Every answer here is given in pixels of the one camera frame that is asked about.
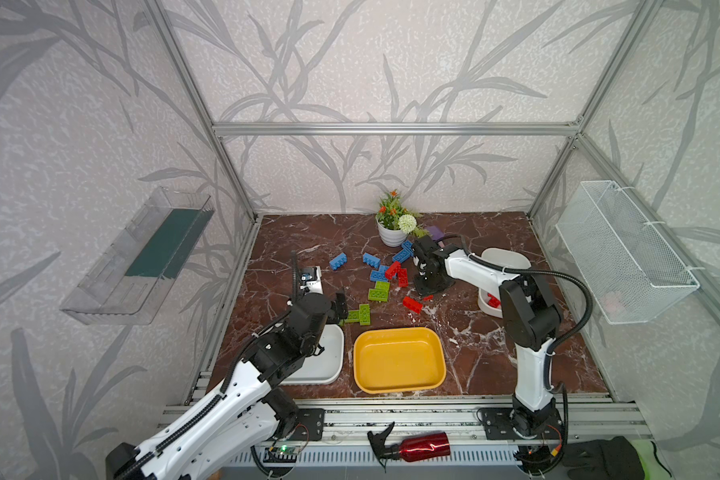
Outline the potted flower plant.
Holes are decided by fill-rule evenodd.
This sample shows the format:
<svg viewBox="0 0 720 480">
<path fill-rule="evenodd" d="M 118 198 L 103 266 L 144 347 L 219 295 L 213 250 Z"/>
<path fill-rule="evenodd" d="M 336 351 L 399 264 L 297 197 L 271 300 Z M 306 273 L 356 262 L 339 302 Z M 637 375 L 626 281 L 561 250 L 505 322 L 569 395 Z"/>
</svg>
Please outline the potted flower plant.
<svg viewBox="0 0 720 480">
<path fill-rule="evenodd" d="M 380 199 L 375 215 L 381 240 L 388 247 L 401 246 L 409 236 L 426 234 L 419 223 L 419 214 L 405 207 L 396 190 L 386 192 Z"/>
</svg>

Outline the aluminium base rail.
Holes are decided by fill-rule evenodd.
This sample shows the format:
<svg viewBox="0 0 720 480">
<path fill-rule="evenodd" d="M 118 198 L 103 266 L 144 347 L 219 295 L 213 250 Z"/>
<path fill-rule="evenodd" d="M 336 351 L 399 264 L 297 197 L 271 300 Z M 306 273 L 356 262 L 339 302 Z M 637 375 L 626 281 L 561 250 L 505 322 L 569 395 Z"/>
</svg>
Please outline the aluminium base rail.
<svg viewBox="0 0 720 480">
<path fill-rule="evenodd" d="M 584 394 L 571 394 L 568 401 L 571 442 L 619 435 L 629 439 L 654 437 L 633 402 L 614 402 L 606 396 Z M 322 439 L 309 441 L 317 446 L 365 445 L 369 431 L 381 431 L 390 423 L 395 424 L 388 439 L 390 443 L 434 431 L 446 432 L 454 445 L 540 444 L 558 438 L 551 430 L 525 440 L 509 427 L 497 427 L 494 422 L 484 420 L 479 413 L 481 409 L 511 406 L 506 395 L 299 399 L 296 404 L 302 409 L 325 411 Z"/>
</svg>

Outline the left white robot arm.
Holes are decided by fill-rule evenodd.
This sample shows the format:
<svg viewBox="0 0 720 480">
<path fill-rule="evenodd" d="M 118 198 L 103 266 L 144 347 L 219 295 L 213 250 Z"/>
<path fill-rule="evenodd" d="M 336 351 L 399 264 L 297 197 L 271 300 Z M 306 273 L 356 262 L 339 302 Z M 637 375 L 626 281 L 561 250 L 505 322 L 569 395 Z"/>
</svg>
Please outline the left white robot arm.
<svg viewBox="0 0 720 480">
<path fill-rule="evenodd" d="M 299 409 L 280 385 L 321 352 L 325 326 L 347 314 L 342 293 L 298 294 L 194 406 L 140 444 L 115 447 L 105 460 L 107 478 L 207 479 L 241 452 L 292 433 Z"/>
</svg>

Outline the clear wall shelf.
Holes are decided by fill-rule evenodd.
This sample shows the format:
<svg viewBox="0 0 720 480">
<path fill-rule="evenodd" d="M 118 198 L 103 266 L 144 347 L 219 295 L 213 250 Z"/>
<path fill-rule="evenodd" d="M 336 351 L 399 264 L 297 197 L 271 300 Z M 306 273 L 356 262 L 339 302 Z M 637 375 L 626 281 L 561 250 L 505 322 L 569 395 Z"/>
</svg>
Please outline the clear wall shelf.
<svg viewBox="0 0 720 480">
<path fill-rule="evenodd" d="M 84 325 L 152 323 L 214 213 L 209 194 L 155 188 L 60 311 Z"/>
</svg>

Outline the green circuit board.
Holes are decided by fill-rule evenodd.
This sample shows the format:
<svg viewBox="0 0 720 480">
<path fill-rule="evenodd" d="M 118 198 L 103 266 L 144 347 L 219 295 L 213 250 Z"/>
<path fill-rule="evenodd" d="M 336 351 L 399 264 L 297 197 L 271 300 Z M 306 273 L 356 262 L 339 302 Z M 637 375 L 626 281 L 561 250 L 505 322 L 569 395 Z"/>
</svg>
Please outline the green circuit board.
<svg viewBox="0 0 720 480">
<path fill-rule="evenodd" d="M 265 464 L 295 464 L 306 450 L 307 443 L 275 444 L 264 449 Z"/>
</svg>

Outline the red lego bottom brick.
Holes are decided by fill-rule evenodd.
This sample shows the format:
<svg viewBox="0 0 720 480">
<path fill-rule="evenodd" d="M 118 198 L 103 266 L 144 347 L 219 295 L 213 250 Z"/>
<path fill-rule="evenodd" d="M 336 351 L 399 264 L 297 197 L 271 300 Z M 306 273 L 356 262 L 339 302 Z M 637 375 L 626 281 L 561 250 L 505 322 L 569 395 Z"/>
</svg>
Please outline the red lego bottom brick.
<svg viewBox="0 0 720 480">
<path fill-rule="evenodd" d="M 415 313 L 420 313 L 423 309 L 423 305 L 420 302 L 418 302 L 408 296 L 403 298 L 402 303 L 408 310 L 415 312 Z"/>
</svg>

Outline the green lego row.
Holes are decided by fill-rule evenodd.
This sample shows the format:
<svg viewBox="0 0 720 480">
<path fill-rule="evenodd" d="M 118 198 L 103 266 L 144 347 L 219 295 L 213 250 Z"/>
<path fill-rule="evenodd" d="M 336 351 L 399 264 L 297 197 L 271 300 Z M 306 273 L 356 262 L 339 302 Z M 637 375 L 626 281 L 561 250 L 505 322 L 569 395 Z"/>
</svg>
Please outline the green lego row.
<svg viewBox="0 0 720 480">
<path fill-rule="evenodd" d="M 359 324 L 361 326 L 371 325 L 371 309 L 369 304 L 361 304 L 357 310 L 350 310 L 340 321 L 340 325 Z"/>
</svg>

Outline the left white tray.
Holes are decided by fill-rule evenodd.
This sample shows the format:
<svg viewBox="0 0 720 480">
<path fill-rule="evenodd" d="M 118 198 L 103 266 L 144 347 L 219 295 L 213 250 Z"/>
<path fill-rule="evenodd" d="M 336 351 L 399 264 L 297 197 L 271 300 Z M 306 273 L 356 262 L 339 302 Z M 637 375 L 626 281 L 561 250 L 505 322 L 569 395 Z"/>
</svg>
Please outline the left white tray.
<svg viewBox="0 0 720 480">
<path fill-rule="evenodd" d="M 344 331 L 336 324 L 326 325 L 319 345 L 324 350 L 305 359 L 299 370 L 285 379 L 283 385 L 326 385 L 333 383 L 343 367 Z"/>
</svg>

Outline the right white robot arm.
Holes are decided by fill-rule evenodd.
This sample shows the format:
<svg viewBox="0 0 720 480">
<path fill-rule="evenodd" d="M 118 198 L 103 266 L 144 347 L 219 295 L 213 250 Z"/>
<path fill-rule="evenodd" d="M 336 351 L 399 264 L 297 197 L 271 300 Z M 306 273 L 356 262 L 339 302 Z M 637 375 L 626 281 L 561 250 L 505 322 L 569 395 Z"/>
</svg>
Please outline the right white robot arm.
<svg viewBox="0 0 720 480">
<path fill-rule="evenodd" d="M 512 428 L 519 437 L 531 439 L 553 425 L 557 408 L 551 384 L 552 357 L 591 318 L 594 298 L 586 284 L 563 272 L 492 263 L 464 244 L 440 244 L 430 236 L 414 240 L 412 251 L 418 270 L 414 285 L 419 294 L 441 293 L 460 280 L 498 298 L 504 329 L 517 355 Z M 547 282 L 549 277 L 571 283 L 585 301 L 582 318 L 564 333 L 560 331 L 564 315 Z"/>
</svg>

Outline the right white tray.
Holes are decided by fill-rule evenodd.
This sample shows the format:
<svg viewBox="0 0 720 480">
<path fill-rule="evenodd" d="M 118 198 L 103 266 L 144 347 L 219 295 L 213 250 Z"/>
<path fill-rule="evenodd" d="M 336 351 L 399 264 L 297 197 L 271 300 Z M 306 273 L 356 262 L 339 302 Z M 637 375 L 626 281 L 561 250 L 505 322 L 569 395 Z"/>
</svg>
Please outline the right white tray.
<svg viewBox="0 0 720 480">
<path fill-rule="evenodd" d="M 488 263 L 498 265 L 500 267 L 509 267 L 523 270 L 531 268 L 531 263 L 529 259 L 523 254 L 499 248 L 485 249 L 481 254 L 481 259 Z M 486 295 L 491 294 L 500 300 L 499 286 L 504 281 L 513 278 L 513 275 L 503 273 L 501 270 L 490 270 L 490 273 L 493 275 L 494 280 L 490 283 L 490 286 L 487 290 L 482 288 L 478 290 L 478 307 L 481 311 L 488 315 L 502 318 L 502 306 L 500 309 L 493 309 L 488 307 L 485 303 Z"/>
</svg>

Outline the white tray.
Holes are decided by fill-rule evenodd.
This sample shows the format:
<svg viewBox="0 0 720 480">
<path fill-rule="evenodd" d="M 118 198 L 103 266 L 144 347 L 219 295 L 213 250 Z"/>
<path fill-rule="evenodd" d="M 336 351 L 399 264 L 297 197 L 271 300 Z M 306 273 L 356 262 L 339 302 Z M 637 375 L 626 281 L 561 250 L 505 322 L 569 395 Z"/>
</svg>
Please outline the white tray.
<svg viewBox="0 0 720 480">
<path fill-rule="evenodd" d="M 326 385 L 333 383 L 343 367 L 344 331 L 336 324 L 326 325 L 319 345 L 324 350 L 305 359 L 299 370 L 285 379 L 283 385 Z"/>
<path fill-rule="evenodd" d="M 481 259 L 488 263 L 498 265 L 500 267 L 509 267 L 523 270 L 531 268 L 531 263 L 529 259 L 523 254 L 499 248 L 485 249 L 481 254 Z M 490 283 L 490 286 L 487 290 L 482 288 L 478 290 L 478 307 L 481 311 L 488 315 L 502 318 L 502 306 L 500 309 L 493 309 L 488 307 L 485 303 L 486 295 L 491 294 L 500 300 L 499 286 L 504 281 L 513 278 L 513 275 L 503 273 L 501 270 L 490 270 L 490 273 L 493 275 L 494 280 Z"/>
</svg>

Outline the green lego pair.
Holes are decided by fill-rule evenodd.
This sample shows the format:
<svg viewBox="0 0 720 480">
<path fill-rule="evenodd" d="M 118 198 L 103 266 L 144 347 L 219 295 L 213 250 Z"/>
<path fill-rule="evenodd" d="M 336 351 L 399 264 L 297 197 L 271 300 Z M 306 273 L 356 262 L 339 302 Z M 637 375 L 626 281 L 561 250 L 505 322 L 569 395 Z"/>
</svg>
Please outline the green lego pair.
<svg viewBox="0 0 720 480">
<path fill-rule="evenodd" d="M 373 288 L 368 291 L 368 300 L 374 302 L 387 302 L 389 298 L 390 283 L 376 281 Z"/>
</svg>

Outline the red spray bottle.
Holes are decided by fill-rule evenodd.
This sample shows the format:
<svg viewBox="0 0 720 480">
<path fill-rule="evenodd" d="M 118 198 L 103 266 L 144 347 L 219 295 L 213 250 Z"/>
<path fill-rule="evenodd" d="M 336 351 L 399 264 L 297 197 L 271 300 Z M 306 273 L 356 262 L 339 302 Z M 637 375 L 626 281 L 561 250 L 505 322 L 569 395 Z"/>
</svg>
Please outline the red spray bottle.
<svg viewBox="0 0 720 480">
<path fill-rule="evenodd" d="M 386 441 L 395 425 L 395 422 L 391 422 L 380 432 L 367 433 L 373 456 L 383 470 L 386 470 L 389 461 L 414 463 L 451 455 L 450 441 L 443 431 L 408 437 L 399 443 L 387 445 Z"/>
</svg>

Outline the yellow tray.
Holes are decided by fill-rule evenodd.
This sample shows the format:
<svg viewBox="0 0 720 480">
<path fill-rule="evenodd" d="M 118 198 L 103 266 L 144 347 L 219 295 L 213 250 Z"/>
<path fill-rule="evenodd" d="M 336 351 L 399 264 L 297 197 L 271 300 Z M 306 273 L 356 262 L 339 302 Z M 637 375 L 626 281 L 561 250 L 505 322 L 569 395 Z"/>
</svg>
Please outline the yellow tray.
<svg viewBox="0 0 720 480">
<path fill-rule="evenodd" d="M 440 337 L 424 327 L 364 332 L 352 363 L 355 383 L 371 395 L 430 390 L 446 378 Z"/>
</svg>

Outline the blue lego middle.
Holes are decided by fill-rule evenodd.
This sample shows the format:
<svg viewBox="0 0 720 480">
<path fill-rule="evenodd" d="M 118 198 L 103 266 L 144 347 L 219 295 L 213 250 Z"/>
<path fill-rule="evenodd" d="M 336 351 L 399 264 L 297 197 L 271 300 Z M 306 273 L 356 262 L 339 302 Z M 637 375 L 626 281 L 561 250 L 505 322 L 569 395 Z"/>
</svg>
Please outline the blue lego middle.
<svg viewBox="0 0 720 480">
<path fill-rule="evenodd" d="M 374 269 L 378 269 L 381 265 L 381 260 L 378 257 L 368 253 L 363 254 L 362 261 Z"/>
</svg>

